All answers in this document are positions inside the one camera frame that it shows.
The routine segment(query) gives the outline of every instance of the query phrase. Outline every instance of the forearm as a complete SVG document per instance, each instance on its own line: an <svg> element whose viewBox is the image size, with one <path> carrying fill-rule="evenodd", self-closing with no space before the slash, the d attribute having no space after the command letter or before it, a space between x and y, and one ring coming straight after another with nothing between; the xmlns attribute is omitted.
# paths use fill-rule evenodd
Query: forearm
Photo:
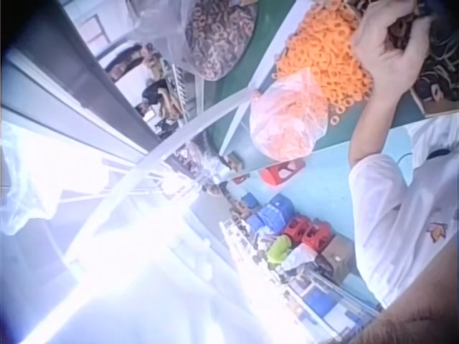
<svg viewBox="0 0 459 344"><path fill-rule="evenodd" d="M394 119L399 97L385 97L376 92L370 97L352 134L349 147L349 165L381 153L387 133Z"/></svg>

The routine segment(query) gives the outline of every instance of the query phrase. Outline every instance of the yellow-green object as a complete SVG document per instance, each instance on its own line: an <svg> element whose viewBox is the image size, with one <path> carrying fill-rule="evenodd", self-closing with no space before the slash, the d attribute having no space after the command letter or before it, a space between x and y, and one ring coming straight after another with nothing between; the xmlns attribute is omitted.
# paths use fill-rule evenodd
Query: yellow-green object
<svg viewBox="0 0 459 344"><path fill-rule="evenodd" d="M286 235L279 236L268 250L268 263L280 264L290 253L292 241Z"/></svg>

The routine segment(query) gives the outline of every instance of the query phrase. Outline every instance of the red object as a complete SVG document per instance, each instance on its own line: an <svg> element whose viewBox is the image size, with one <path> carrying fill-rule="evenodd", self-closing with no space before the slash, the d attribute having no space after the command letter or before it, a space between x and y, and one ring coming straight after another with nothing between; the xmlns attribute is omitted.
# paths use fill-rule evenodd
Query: red object
<svg viewBox="0 0 459 344"><path fill-rule="evenodd" d="M284 228L283 234L288 235L294 244L301 243L301 239L311 225L311 220L305 216L295 215Z"/></svg>
<svg viewBox="0 0 459 344"><path fill-rule="evenodd" d="M301 241L320 253L326 248L328 243L333 239L330 225L326 222L310 222L310 226L301 238Z"/></svg>
<svg viewBox="0 0 459 344"><path fill-rule="evenodd" d="M240 177L233 178L232 181L234 181L236 185L239 185L249 177L250 177L250 173L245 174L245 175L240 176Z"/></svg>
<svg viewBox="0 0 459 344"><path fill-rule="evenodd" d="M264 168L260 171L260 175L265 183L277 186L292 178L305 166L303 159L295 159Z"/></svg>

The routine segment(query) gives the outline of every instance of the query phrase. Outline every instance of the hand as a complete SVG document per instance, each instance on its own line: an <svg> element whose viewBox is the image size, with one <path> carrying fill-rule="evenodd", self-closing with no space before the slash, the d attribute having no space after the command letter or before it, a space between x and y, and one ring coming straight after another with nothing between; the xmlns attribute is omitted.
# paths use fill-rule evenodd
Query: hand
<svg viewBox="0 0 459 344"><path fill-rule="evenodd" d="M405 51L388 47L387 27L413 12L414 0L380 0L368 6L352 37L354 53L373 77L373 93L398 102L413 86L429 49L431 18L412 25Z"/></svg>

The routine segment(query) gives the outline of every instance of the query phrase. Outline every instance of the shirt logo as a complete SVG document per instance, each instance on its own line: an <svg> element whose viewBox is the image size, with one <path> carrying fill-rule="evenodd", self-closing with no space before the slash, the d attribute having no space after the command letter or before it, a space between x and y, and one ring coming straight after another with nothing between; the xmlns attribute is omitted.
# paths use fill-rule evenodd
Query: shirt logo
<svg viewBox="0 0 459 344"><path fill-rule="evenodd" d="M427 233L430 233L430 237L433 243L437 242L440 238L446 238L446 231L448 230L447 224L439 224L432 222L427 228Z"/></svg>

